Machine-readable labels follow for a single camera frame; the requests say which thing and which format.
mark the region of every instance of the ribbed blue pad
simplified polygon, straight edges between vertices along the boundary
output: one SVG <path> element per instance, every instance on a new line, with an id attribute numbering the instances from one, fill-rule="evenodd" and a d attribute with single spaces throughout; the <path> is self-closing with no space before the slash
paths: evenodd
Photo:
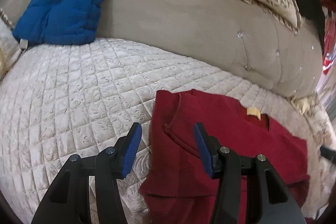
<path id="1" fill-rule="evenodd" d="M 200 129 L 198 128 L 197 124 L 194 125 L 194 138 L 196 141 L 197 149 L 199 155 L 202 160 L 202 165 L 204 168 L 205 173 L 209 175 L 209 177 L 213 177 L 215 175 L 214 170 L 212 169 L 212 157 L 211 154 L 205 144 L 203 136 L 201 134 Z"/>
<path id="2" fill-rule="evenodd" d="M 121 175 L 124 178 L 127 176 L 127 174 L 131 172 L 134 159 L 135 159 L 135 155 L 137 154 L 137 151 L 139 148 L 141 137 L 142 137 L 142 127 L 139 124 L 135 129 L 132 139 L 128 145 L 127 151 L 124 155 L 123 168 L 121 170 Z"/>

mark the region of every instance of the white quilted fabric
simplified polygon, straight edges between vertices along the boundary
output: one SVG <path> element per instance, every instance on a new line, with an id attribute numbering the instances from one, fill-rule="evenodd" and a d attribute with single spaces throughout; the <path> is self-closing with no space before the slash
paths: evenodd
<path id="1" fill-rule="evenodd" d="M 159 89 L 205 90 L 256 106 L 308 144 L 310 191 L 303 212 L 322 195 L 318 147 L 304 117 L 282 97 L 192 58 L 121 39 L 84 46 L 40 45 L 26 51 L 0 85 L 0 189 L 23 223 L 32 217 L 68 159 L 96 155 L 140 122 L 142 141 L 131 174 L 119 181 L 128 223 L 148 223 L 138 188 L 150 167 L 149 127 Z M 94 178 L 93 223 L 98 223 Z"/>

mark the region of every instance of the blue gripper pad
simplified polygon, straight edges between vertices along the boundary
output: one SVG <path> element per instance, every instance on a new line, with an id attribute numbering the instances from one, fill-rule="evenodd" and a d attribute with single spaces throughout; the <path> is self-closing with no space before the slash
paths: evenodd
<path id="1" fill-rule="evenodd" d="M 130 131 L 127 134 L 127 137 L 130 135 L 130 140 L 128 147 L 123 155 L 123 164 L 121 169 L 121 175 L 125 178 L 132 170 L 134 163 L 135 155 L 137 154 L 139 144 L 142 137 L 142 127 L 139 123 L 135 122 Z"/>
<path id="2" fill-rule="evenodd" d="M 209 177 L 213 178 L 215 175 L 215 171 L 213 170 L 213 160 L 211 153 L 207 146 L 208 134 L 206 133 L 202 123 L 196 123 L 194 125 L 194 138 L 196 141 L 197 149 L 199 152 L 199 156 L 202 160 L 202 165 L 204 168 L 205 173 L 209 175 Z"/>

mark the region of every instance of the white tag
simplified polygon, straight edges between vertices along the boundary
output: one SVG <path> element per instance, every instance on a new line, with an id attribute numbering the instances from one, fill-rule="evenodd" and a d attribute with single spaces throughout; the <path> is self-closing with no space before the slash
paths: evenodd
<path id="1" fill-rule="evenodd" d="M 20 48 L 21 49 L 27 49 L 28 48 L 28 40 L 26 40 L 26 39 L 21 39 L 20 40 Z"/>

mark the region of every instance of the red sweatshirt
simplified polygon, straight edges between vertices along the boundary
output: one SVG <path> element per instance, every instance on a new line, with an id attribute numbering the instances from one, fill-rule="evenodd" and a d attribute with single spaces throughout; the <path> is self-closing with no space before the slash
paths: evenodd
<path id="1" fill-rule="evenodd" d="M 154 224 L 208 224 L 219 180 L 204 172 L 193 127 L 202 122 L 209 135 L 237 154 L 264 154 L 300 206 L 309 185 L 305 140 L 275 120 L 247 116 L 239 101 L 197 90 L 158 91 L 152 117 L 152 164 L 140 187 Z M 239 223 L 245 223 L 246 181 L 241 184 Z"/>

